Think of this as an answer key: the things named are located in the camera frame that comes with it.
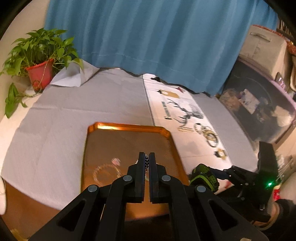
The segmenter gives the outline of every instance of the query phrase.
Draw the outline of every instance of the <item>gray tablecloth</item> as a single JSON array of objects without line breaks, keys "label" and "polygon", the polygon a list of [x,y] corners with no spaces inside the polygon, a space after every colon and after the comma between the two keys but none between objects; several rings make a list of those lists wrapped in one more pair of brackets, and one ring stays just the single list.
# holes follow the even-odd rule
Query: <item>gray tablecloth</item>
[{"label": "gray tablecloth", "polygon": [[[216,99],[194,95],[234,165],[257,159],[238,124]],[[16,130],[1,176],[56,209],[79,193],[87,128],[94,122],[153,125],[143,79],[120,69],[98,72],[81,87],[48,86]]]}]

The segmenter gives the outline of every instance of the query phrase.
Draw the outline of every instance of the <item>curtain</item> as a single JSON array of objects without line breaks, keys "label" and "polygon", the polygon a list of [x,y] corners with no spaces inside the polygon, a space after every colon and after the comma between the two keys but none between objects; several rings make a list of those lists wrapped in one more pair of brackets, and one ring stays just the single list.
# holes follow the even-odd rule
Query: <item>curtain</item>
[{"label": "curtain", "polygon": [[75,36],[82,59],[96,67],[151,73],[168,83],[215,95],[248,29],[275,29],[263,0],[51,0],[46,29]]}]

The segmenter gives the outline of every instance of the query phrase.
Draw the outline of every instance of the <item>flower pot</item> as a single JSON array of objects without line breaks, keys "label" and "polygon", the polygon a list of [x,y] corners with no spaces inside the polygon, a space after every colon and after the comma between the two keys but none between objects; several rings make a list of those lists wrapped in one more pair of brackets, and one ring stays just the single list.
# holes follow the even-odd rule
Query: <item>flower pot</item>
[{"label": "flower pot", "polygon": [[34,91],[42,92],[45,87],[51,82],[52,76],[52,64],[54,59],[50,59],[41,64],[27,67],[26,71],[29,74],[31,84],[33,86]]}]

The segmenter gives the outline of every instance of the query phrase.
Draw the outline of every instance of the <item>star print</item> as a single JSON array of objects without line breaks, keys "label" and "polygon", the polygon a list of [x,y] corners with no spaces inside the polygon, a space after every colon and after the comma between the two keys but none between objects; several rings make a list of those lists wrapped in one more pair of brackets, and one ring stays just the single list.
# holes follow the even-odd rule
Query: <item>star print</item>
[{"label": "star print", "polygon": [[185,92],[185,90],[182,90],[180,87],[176,88],[177,90],[181,91],[182,93]]}]

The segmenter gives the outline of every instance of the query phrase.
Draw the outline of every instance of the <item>gold tray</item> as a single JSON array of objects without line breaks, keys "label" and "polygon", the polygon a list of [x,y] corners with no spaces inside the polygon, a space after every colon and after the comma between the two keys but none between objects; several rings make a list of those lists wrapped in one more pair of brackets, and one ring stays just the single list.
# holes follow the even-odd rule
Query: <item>gold tray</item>
[{"label": "gold tray", "polygon": [[[168,130],[157,126],[137,126],[97,122],[88,128],[82,168],[81,190],[89,185],[105,186],[119,176],[126,175],[135,164],[139,152],[155,153],[156,162],[166,168],[167,174],[188,185],[188,177]],[[120,166],[112,164],[120,159]],[[94,171],[99,166],[94,179]],[[126,220],[159,216],[168,213],[167,204],[149,201],[149,182],[145,181],[145,197],[141,204],[128,203]]]}]

